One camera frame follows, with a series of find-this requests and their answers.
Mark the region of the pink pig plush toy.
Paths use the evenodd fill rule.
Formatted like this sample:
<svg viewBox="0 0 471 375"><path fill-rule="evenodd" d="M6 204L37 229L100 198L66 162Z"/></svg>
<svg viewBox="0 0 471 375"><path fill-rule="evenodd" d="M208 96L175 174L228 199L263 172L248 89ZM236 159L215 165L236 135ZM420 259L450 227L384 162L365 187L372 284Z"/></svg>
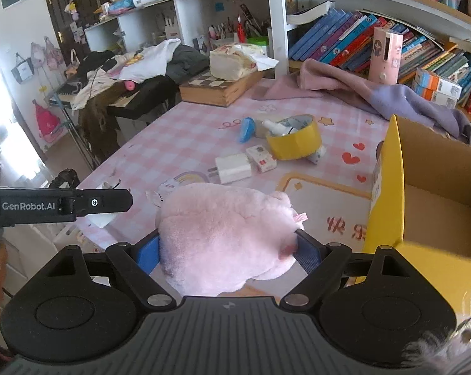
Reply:
<svg viewBox="0 0 471 375"><path fill-rule="evenodd" d="M179 186L156 213L164 278L182 296L218 296L250 279L276 279L295 263L296 232L307 218L282 191Z"/></svg>

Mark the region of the row of blue books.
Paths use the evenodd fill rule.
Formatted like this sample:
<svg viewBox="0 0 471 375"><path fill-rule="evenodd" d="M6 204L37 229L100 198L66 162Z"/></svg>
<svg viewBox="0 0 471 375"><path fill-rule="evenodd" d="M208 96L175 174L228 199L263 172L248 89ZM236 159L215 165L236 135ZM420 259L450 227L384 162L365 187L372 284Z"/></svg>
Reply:
<svg viewBox="0 0 471 375"><path fill-rule="evenodd" d="M369 64L375 29L390 30L394 25L381 15L327 8L324 15L290 32L288 58L291 62L313 59L344 69L359 56L364 67Z"/></svg>

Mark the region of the pink cylindrical holder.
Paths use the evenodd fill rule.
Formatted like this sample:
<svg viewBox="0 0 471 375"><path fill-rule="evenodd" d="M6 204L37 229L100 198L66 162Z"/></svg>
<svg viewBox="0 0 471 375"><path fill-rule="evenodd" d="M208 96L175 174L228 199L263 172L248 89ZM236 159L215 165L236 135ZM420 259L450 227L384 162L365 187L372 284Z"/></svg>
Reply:
<svg viewBox="0 0 471 375"><path fill-rule="evenodd" d="M402 61L402 44L401 33L375 27L369 66L370 81L396 85Z"/></svg>

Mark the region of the pile of clothes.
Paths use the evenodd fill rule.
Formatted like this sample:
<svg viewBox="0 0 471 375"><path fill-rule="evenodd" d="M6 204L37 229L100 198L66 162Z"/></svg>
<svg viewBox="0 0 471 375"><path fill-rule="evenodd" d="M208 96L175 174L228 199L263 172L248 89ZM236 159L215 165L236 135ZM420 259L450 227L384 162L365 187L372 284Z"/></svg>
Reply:
<svg viewBox="0 0 471 375"><path fill-rule="evenodd" d="M178 39L115 55L91 52L76 77L70 101L81 135L100 163L119 149L121 119L151 124L176 104L180 85L208 69L208 57Z"/></svg>

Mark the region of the white bookshelf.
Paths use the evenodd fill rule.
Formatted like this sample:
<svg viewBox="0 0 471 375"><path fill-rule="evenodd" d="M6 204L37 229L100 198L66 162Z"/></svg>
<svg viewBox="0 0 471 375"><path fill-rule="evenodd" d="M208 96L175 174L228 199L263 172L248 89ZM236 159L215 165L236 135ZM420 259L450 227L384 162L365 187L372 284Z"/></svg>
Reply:
<svg viewBox="0 0 471 375"><path fill-rule="evenodd" d="M126 51L134 51L164 33L172 19L177 37L191 46L197 37L208 36L209 26L241 15L240 6L245 4L257 19L269 19L270 54L279 60L276 74L283 75L289 68L288 34L295 28L287 15L328 1L335 8L388 16L444 42L458 41L471 48L471 17L434 0L161 0L105 19L86 28L85 34L92 51L116 48L118 42Z"/></svg>

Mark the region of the pink checked tablecloth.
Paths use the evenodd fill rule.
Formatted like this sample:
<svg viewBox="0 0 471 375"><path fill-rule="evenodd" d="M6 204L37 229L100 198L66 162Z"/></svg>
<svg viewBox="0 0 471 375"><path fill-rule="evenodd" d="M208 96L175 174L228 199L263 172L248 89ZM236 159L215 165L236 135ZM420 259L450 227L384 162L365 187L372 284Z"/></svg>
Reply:
<svg viewBox="0 0 471 375"><path fill-rule="evenodd" d="M124 213L78 219L100 248L156 233L180 295L233 293L296 267L297 234L364 248L375 153L388 124L334 98L181 102L124 144L83 187L131 192Z"/></svg>

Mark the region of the yellow tape roll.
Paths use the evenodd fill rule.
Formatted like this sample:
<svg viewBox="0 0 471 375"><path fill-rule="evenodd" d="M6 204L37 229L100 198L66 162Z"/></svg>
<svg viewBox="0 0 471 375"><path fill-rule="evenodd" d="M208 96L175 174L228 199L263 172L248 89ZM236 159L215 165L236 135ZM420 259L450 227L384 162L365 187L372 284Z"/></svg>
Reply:
<svg viewBox="0 0 471 375"><path fill-rule="evenodd" d="M271 136L269 132L266 140L272 155L281 161L291 161L316 153L322 146L322 139L316 118L310 114L299 114L284 118L279 122L290 125L297 132L288 136Z"/></svg>

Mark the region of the cream tissue pack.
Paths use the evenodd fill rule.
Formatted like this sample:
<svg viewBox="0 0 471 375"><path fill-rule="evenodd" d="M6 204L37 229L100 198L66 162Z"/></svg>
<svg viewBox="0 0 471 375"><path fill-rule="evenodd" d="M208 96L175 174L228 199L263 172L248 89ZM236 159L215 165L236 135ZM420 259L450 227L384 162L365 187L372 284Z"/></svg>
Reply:
<svg viewBox="0 0 471 375"><path fill-rule="evenodd" d="M213 77L237 81L255 72L274 69L277 59L265 54L258 45L231 43L217 47L209 54L209 69Z"/></svg>

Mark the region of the small white dropper bottle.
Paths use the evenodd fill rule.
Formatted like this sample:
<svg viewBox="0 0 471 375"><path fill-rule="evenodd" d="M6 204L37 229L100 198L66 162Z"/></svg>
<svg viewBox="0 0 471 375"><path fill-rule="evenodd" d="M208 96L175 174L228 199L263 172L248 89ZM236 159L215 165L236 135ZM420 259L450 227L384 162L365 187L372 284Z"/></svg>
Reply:
<svg viewBox="0 0 471 375"><path fill-rule="evenodd" d="M264 126L271 136L288 136L297 132L297 129L290 125L276 123L269 119L265 119L262 122L262 126Z"/></svg>

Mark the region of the yellow cardboard box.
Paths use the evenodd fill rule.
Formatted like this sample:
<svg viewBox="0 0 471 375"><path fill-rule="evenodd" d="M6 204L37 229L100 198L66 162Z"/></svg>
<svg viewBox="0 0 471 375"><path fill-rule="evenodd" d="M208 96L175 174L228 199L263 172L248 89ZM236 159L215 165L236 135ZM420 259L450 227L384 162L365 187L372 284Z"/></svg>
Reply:
<svg viewBox="0 0 471 375"><path fill-rule="evenodd" d="M394 116L374 169L364 251L392 246L471 316L471 145Z"/></svg>

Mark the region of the blue packet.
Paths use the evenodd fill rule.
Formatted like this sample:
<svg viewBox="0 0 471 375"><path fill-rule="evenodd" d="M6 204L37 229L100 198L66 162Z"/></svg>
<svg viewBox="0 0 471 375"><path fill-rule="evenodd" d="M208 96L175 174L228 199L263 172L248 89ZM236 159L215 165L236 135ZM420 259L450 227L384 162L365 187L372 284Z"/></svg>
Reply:
<svg viewBox="0 0 471 375"><path fill-rule="evenodd" d="M255 136L256 122L253 118L246 117L240 122L239 142L246 143Z"/></svg>

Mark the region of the wooden chess board box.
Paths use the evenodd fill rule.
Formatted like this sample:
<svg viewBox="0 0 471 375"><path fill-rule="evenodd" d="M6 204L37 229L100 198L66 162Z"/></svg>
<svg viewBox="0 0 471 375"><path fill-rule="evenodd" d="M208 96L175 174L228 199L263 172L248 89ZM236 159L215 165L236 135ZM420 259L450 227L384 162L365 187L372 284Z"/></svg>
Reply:
<svg viewBox="0 0 471 375"><path fill-rule="evenodd" d="M209 71L196 75L180 85L184 102L227 108L258 83L264 72L254 72L237 81L215 78Z"/></svg>

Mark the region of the white charger plug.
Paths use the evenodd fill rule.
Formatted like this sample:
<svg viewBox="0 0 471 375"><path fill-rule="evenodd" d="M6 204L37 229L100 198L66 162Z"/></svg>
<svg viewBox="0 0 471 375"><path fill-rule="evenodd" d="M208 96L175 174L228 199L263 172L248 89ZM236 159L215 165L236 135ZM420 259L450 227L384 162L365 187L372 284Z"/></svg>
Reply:
<svg viewBox="0 0 471 375"><path fill-rule="evenodd" d="M217 157L214 164L215 166L208 170L208 177L218 177L221 185L252 177L252 165L244 153Z"/></svg>

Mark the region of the orange white medicine boxes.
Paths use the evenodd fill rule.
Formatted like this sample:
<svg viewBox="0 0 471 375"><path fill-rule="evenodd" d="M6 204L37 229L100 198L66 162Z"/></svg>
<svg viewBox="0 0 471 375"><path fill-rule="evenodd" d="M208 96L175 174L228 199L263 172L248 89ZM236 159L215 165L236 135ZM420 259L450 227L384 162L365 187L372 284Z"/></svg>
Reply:
<svg viewBox="0 0 471 375"><path fill-rule="evenodd" d="M422 68L416 70L412 90L420 97L447 108L454 108L462 93L458 83Z"/></svg>

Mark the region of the small white red box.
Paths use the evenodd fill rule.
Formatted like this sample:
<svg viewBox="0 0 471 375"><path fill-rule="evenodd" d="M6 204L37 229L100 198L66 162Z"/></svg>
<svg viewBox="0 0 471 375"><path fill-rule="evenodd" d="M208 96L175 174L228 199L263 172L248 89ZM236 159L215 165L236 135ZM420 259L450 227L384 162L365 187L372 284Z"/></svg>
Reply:
<svg viewBox="0 0 471 375"><path fill-rule="evenodd" d="M277 167L277 160L263 145L248 147L246 156L255 164L259 173L266 173Z"/></svg>

